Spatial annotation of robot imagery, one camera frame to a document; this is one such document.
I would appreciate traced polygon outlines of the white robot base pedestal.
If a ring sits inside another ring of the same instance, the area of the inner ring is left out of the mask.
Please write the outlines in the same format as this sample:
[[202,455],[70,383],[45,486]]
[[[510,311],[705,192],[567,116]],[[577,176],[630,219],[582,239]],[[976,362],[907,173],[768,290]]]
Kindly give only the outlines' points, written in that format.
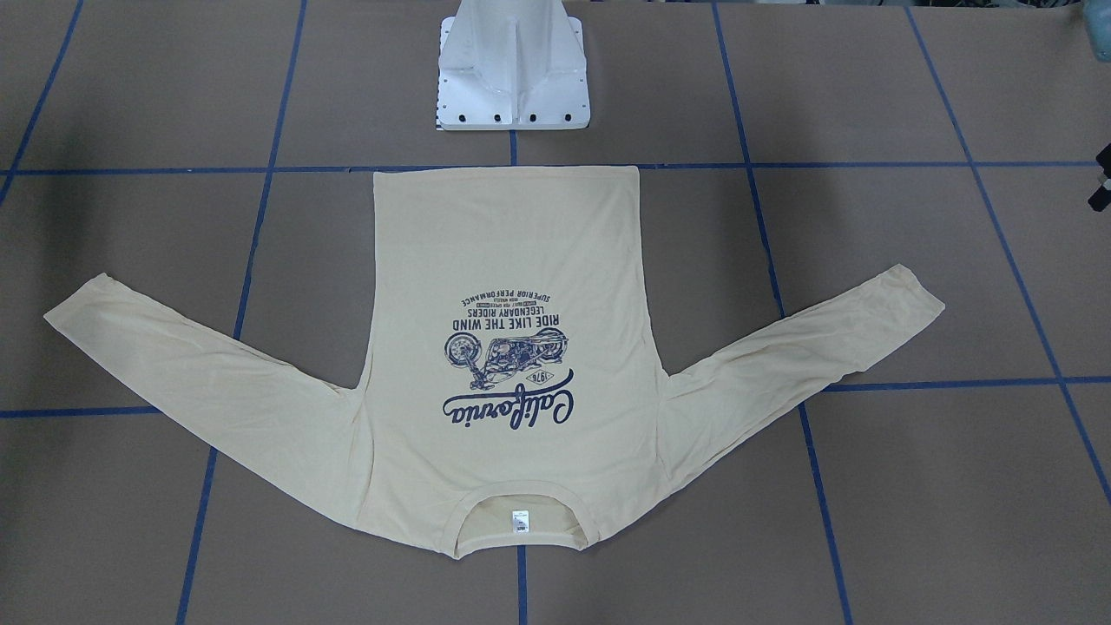
[[443,131],[584,129],[581,21],[561,1],[462,1],[439,27],[436,112]]

